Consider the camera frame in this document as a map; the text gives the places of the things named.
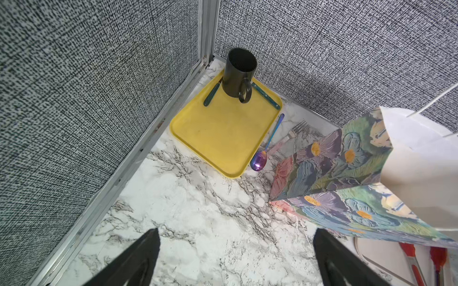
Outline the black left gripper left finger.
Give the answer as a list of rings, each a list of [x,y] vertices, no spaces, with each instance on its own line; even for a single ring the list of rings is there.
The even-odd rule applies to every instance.
[[[148,286],[155,270],[161,241],[151,229],[85,284],[87,286]]]

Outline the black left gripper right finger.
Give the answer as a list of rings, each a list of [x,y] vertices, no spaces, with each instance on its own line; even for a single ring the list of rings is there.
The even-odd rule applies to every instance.
[[[326,230],[316,231],[313,247],[325,286],[388,285]]]

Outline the red metal tongs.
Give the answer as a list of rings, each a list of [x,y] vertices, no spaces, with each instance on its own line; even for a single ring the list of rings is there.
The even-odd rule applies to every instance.
[[[414,245],[407,243],[399,243],[401,249],[407,257],[409,262],[410,270],[415,278],[418,286],[426,286],[426,280],[424,279],[423,273],[420,269],[417,257],[416,249]],[[444,286],[444,266],[448,258],[448,250],[441,247],[430,248],[430,258],[434,266],[434,282],[436,286]]]

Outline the floral paper gift bag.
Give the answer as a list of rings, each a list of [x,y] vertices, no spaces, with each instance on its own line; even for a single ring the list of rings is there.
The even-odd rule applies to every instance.
[[[347,236],[455,248],[458,135],[378,107],[284,159],[270,203]]]

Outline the beige bread tray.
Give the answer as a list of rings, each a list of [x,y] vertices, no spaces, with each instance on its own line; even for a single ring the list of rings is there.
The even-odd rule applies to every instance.
[[[416,278],[410,262],[399,243],[381,240],[354,238],[351,249],[378,275],[392,286],[415,286]],[[435,268],[430,247],[416,245],[416,258],[427,286],[435,285]]]

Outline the iridescent purple spoon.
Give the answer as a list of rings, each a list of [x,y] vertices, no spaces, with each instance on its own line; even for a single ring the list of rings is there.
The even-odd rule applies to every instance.
[[[279,116],[279,119],[273,129],[273,132],[271,133],[270,137],[268,138],[268,141],[265,145],[265,147],[262,149],[262,150],[259,150],[256,152],[256,154],[254,155],[254,157],[252,158],[252,160],[250,161],[250,167],[252,170],[256,171],[256,172],[259,172],[260,170],[262,170],[266,163],[267,163],[267,160],[268,160],[268,155],[267,155],[267,149],[269,148],[270,146],[270,143],[276,133],[276,131],[278,130],[280,124],[282,123],[283,119],[285,117],[285,114],[282,113],[280,116]]]

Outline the silver metal fork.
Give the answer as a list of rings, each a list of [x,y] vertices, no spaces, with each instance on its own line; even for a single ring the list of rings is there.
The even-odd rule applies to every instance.
[[[300,132],[302,132],[307,127],[305,120],[299,122],[294,126],[285,137],[276,142],[272,148],[267,151],[268,156],[272,156],[276,151],[278,151],[282,146],[284,146],[290,139],[294,139]]]

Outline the green chopstick left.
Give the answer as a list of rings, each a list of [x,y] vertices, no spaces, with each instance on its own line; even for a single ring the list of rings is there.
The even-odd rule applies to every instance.
[[[212,88],[212,90],[210,91],[210,93],[207,95],[207,97],[205,98],[204,102],[203,102],[203,106],[204,107],[207,107],[210,105],[213,97],[215,96],[215,94],[217,93],[218,89],[219,89],[219,86],[221,84],[221,79],[218,81],[218,83]]]

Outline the green chopstick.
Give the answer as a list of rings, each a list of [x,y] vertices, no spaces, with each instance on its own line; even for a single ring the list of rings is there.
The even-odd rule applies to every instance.
[[[281,110],[280,105],[276,103],[266,92],[264,92],[255,82],[252,82],[252,87],[255,88],[276,110]]]
[[[210,105],[213,97],[215,96],[215,94],[217,93],[218,89],[219,89],[219,86],[221,84],[221,79],[218,81],[218,83],[212,88],[212,90],[210,91],[210,93],[207,95],[207,97],[205,98],[204,102],[203,102],[203,106],[204,107],[207,107]]]

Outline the green chopstick right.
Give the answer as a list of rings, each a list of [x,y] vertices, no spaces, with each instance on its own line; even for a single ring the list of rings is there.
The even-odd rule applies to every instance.
[[[252,82],[252,87],[255,88],[276,110],[281,110],[280,105],[276,103],[266,92],[264,92],[255,82]]]

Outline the black cup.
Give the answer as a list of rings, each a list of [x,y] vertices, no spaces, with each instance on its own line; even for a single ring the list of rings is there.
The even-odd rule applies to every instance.
[[[248,103],[252,96],[252,79],[257,65],[257,59],[250,51],[244,48],[230,50],[222,80],[224,92],[238,98],[242,104]]]

